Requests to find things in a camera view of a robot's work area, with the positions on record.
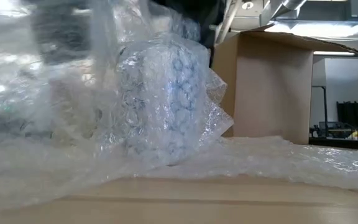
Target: wooden table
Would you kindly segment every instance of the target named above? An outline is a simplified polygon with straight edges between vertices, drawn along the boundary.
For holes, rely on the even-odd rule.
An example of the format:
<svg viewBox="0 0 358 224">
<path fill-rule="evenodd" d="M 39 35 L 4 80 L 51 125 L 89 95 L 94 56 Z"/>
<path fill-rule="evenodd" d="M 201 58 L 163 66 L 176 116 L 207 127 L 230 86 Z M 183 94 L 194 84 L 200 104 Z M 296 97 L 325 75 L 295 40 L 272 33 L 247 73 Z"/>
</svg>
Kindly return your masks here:
<svg viewBox="0 0 358 224">
<path fill-rule="evenodd" d="M 71 197 L 0 212 L 0 224 L 358 224 L 358 193 L 281 180 L 122 179 Z"/>
</svg>

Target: bubble wrap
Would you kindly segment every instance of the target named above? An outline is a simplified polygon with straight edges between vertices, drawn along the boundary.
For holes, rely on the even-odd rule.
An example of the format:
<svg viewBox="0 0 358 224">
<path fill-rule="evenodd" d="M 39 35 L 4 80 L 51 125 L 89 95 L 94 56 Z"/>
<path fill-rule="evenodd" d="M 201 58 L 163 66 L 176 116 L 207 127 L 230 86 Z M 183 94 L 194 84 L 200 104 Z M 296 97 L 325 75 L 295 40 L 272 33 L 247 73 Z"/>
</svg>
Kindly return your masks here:
<svg viewBox="0 0 358 224">
<path fill-rule="evenodd" d="M 281 137 L 220 139 L 177 166 L 140 176 L 201 179 L 240 174 L 358 190 L 358 151 L 300 146 Z"/>
<path fill-rule="evenodd" d="M 177 163 L 232 125 L 206 49 L 153 37 L 143 3 L 0 0 L 0 209 Z"/>
</svg>

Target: clear plastic wrap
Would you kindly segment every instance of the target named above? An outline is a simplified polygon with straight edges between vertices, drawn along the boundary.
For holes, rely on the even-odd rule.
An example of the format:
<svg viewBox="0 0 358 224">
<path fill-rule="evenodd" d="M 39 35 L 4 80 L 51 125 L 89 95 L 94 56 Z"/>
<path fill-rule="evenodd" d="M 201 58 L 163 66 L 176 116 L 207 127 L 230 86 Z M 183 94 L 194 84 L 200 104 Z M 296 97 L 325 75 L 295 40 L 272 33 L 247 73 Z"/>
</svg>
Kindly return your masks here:
<svg viewBox="0 0 358 224">
<path fill-rule="evenodd" d="M 208 51 L 155 36 L 145 2 L 0 0 L 0 209 L 176 164 L 232 125 Z"/>
<path fill-rule="evenodd" d="M 300 146 L 281 137 L 222 138 L 177 166 L 141 176 L 201 179 L 240 174 L 358 190 L 358 151 Z"/>
</svg>

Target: box flap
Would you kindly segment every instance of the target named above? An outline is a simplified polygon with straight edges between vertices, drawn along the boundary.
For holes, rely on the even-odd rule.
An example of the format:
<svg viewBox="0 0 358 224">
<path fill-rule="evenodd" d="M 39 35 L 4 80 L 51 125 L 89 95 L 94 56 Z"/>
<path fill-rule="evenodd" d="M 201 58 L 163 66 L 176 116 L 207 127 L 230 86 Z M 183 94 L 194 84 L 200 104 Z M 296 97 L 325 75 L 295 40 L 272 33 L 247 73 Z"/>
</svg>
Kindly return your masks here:
<svg viewBox="0 0 358 224">
<path fill-rule="evenodd" d="M 301 37 L 289 33 L 252 30 L 242 32 L 241 35 L 248 35 L 251 37 L 271 40 L 272 42 L 291 45 L 301 49 L 327 52 L 351 52 L 358 55 L 358 50 L 342 44 L 335 44 L 328 41 L 314 39 L 311 37 Z"/>
</svg>

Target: ceiling light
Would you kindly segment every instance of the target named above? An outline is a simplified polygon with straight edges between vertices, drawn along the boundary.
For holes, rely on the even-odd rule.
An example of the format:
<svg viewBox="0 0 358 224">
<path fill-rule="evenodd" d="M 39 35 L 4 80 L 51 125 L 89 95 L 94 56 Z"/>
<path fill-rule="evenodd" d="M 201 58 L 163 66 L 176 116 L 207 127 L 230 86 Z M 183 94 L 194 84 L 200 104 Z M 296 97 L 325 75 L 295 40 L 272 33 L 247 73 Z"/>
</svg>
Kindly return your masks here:
<svg viewBox="0 0 358 224">
<path fill-rule="evenodd" d="M 252 7 L 254 6 L 254 3 L 252 2 L 246 2 L 242 5 L 242 8 L 247 10 L 247 9 L 252 9 Z"/>
</svg>

